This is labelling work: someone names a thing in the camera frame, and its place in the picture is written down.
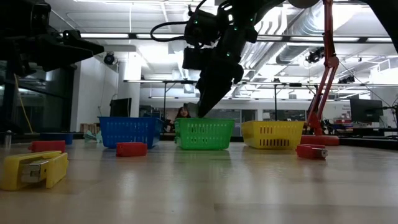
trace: blue object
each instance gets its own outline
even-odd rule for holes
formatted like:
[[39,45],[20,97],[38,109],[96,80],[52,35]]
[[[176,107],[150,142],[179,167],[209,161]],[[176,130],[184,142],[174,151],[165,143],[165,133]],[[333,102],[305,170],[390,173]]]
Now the blue object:
[[152,148],[159,141],[163,123],[158,118],[98,117],[105,147],[118,142],[142,142]]
[[40,133],[40,140],[42,141],[65,141],[66,145],[73,143],[72,133]]

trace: computer monitor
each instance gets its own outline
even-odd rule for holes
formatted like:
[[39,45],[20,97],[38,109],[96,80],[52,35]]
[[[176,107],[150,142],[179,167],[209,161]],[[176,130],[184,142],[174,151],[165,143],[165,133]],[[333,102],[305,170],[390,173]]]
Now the computer monitor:
[[111,101],[111,116],[130,117],[130,112],[131,98]]
[[381,100],[350,99],[351,121],[355,122],[379,122],[383,116],[383,104]]

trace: yellow stapler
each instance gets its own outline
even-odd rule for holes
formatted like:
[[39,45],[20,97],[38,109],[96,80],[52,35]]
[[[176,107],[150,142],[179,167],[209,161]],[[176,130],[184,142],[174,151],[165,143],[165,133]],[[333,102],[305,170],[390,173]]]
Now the yellow stapler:
[[4,159],[1,188],[19,190],[45,180],[46,188],[50,189],[66,176],[67,169],[68,154],[61,151],[7,156]]

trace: yellow basket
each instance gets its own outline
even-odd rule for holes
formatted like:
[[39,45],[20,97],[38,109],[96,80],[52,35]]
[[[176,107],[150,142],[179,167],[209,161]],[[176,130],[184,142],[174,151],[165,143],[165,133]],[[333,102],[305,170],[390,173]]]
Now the yellow basket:
[[256,149],[295,149],[304,121],[249,121],[242,124],[244,143]]

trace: green basket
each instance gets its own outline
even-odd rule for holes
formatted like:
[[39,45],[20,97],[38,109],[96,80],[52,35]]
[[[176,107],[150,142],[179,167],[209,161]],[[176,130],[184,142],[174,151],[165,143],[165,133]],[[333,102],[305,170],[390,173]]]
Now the green basket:
[[234,120],[180,118],[175,121],[177,144],[182,149],[229,148]]

